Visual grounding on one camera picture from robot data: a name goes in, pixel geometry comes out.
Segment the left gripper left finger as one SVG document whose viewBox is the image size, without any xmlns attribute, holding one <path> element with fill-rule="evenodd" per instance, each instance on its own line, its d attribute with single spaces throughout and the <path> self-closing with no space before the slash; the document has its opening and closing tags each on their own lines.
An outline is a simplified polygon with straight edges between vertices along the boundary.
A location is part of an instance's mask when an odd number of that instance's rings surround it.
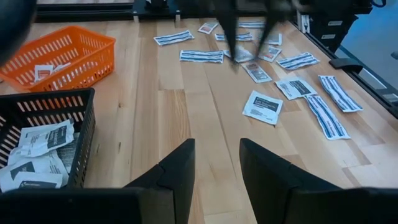
<svg viewBox="0 0 398 224">
<path fill-rule="evenodd" d="M 195 183 L 195 140 L 186 139 L 127 184 L 136 194 L 128 224 L 188 224 Z"/>
</svg>

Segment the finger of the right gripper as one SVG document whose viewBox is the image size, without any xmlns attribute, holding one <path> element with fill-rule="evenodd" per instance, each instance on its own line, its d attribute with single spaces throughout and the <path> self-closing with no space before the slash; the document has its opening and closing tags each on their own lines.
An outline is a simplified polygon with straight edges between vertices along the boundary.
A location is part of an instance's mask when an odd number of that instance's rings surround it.
<svg viewBox="0 0 398 224">
<path fill-rule="evenodd" d="M 231 68 L 233 71 L 238 70 L 236 58 L 236 1 L 235 0 L 217 0 L 217 19 L 224 30 L 226 41 L 229 47 L 231 59 Z"/>
<path fill-rule="evenodd" d="M 292 10 L 292 3 L 290 0 L 264 0 L 264 5 L 267 9 L 267 16 L 255 53 L 255 58 L 258 58 L 262 53 L 266 40 L 275 25 L 278 22 L 284 22 Z"/>
</svg>

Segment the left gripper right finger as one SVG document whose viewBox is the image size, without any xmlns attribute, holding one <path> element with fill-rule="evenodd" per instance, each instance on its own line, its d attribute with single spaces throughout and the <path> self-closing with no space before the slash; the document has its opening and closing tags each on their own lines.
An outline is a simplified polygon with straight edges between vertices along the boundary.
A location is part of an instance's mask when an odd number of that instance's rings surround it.
<svg viewBox="0 0 398 224">
<path fill-rule="evenodd" d="M 239 159 L 257 224 L 284 224 L 293 189 L 339 189 L 250 139 L 240 140 Z"/>
</svg>

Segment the blue striped fabric bandage wrapper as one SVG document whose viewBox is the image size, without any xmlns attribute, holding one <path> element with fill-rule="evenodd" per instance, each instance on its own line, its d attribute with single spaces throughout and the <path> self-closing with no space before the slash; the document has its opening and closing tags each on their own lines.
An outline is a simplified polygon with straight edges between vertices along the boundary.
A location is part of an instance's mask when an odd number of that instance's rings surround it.
<svg viewBox="0 0 398 224">
<path fill-rule="evenodd" d="M 176 34 L 154 37 L 155 42 L 159 46 L 175 44 L 178 42 L 183 42 L 183 41 L 191 40 L 191 39 L 194 39 L 194 36 L 191 34 L 191 32 L 189 30 L 179 32 Z"/>
<path fill-rule="evenodd" d="M 217 41 L 227 41 L 227 38 L 224 34 L 215 34 L 215 39 Z M 254 37 L 250 32 L 247 32 L 245 34 L 237 34 L 236 35 L 236 40 L 237 41 L 242 41 L 242 42 L 247 42 L 247 41 L 252 41 Z"/>
<path fill-rule="evenodd" d="M 264 21 L 244 21 L 238 22 L 239 28 L 245 29 L 263 29 L 266 23 Z"/>
<path fill-rule="evenodd" d="M 327 140 L 351 138 L 322 97 L 319 95 L 308 95 L 304 98 L 313 114 L 317 117 Z"/>
<path fill-rule="evenodd" d="M 284 58 L 277 61 L 277 63 L 286 70 L 296 70 L 307 65 L 315 65 L 320 61 L 311 53 L 305 52 L 295 57 Z"/>
<path fill-rule="evenodd" d="M 363 107 L 354 101 L 342 88 L 335 76 L 319 75 L 318 79 L 323 89 L 329 94 L 342 112 L 354 113 L 363 110 Z"/>
<path fill-rule="evenodd" d="M 223 63 L 223 51 L 181 50 L 180 61 Z"/>
</svg>

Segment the black plastic basket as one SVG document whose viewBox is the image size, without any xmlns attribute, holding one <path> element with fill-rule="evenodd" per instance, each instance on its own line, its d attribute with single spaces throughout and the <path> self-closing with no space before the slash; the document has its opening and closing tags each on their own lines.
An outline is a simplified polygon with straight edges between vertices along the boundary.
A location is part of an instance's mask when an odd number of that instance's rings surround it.
<svg viewBox="0 0 398 224">
<path fill-rule="evenodd" d="M 96 124 L 94 94 L 93 88 L 84 88 L 0 95 L 0 168 L 7 164 L 10 151 L 17 146 L 22 128 L 71 118 L 79 137 L 66 187 L 82 188 Z"/>
</svg>

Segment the white packet black print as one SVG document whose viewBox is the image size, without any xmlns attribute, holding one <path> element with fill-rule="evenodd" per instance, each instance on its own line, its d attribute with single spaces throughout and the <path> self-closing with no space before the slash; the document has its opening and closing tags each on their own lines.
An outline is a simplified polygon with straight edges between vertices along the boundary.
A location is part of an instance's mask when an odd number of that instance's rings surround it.
<svg viewBox="0 0 398 224">
<path fill-rule="evenodd" d="M 252 60 L 254 58 L 253 54 L 250 51 L 246 50 L 242 46 L 237 46 L 235 48 L 235 58 L 234 60 L 231 58 L 231 54 L 229 50 L 223 50 L 225 56 L 227 56 L 233 63 L 244 63 Z"/>
<path fill-rule="evenodd" d="M 63 175 L 36 172 L 18 172 L 14 178 L 11 173 L 0 178 L 0 190 L 7 192 L 15 189 L 59 189 Z"/>
<path fill-rule="evenodd" d="M 69 179 L 68 172 L 61 159 L 58 156 L 52 155 L 22 159 L 9 166 L 9 172 L 11 173 L 12 178 L 14 178 L 19 172 L 61 174 L 61 186 L 67 185 Z"/>
<path fill-rule="evenodd" d="M 42 156 L 74 140 L 74 122 L 72 119 L 57 124 L 35 127 L 22 136 L 17 154 L 26 157 Z"/>
<path fill-rule="evenodd" d="M 276 125 L 282 105 L 282 100 L 268 97 L 253 90 L 244 106 L 243 115 Z"/>
<path fill-rule="evenodd" d="M 286 78 L 277 81 L 275 84 L 288 100 L 317 94 L 315 89 L 301 78 Z"/>
<path fill-rule="evenodd" d="M 269 45 L 282 45 L 282 34 L 281 33 L 272 33 L 268 35 L 267 43 Z"/>
</svg>

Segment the orange plastic basket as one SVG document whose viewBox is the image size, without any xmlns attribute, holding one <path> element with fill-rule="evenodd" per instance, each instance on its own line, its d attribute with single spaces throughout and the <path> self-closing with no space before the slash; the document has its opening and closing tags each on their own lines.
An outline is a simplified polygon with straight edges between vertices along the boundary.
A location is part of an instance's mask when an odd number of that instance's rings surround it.
<svg viewBox="0 0 398 224">
<path fill-rule="evenodd" d="M 80 26 L 68 26 L 23 45 L 0 68 L 0 79 L 19 91 L 86 88 L 113 72 L 116 39 Z M 36 65 L 65 65 L 34 81 Z"/>
</svg>

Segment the black box white labels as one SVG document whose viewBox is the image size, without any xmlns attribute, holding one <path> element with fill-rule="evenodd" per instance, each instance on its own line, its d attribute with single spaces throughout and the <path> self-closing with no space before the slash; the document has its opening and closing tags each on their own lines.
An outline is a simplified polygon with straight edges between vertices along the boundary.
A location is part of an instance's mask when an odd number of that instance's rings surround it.
<svg viewBox="0 0 398 224">
<path fill-rule="evenodd" d="M 310 33 L 330 51 L 336 52 L 356 20 L 358 20 L 356 15 L 348 15 L 335 20 L 312 16 L 310 17 Z"/>
</svg>

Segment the black edge bracket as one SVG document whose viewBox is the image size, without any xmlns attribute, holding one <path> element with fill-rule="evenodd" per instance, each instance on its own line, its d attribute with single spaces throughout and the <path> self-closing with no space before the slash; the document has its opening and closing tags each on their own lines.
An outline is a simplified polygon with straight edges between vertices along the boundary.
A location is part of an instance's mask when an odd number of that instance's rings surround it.
<svg viewBox="0 0 398 224">
<path fill-rule="evenodd" d="M 359 73 L 363 69 L 363 66 L 353 58 L 335 58 L 330 60 L 329 64 L 334 69 L 342 69 L 356 73 Z"/>
</svg>

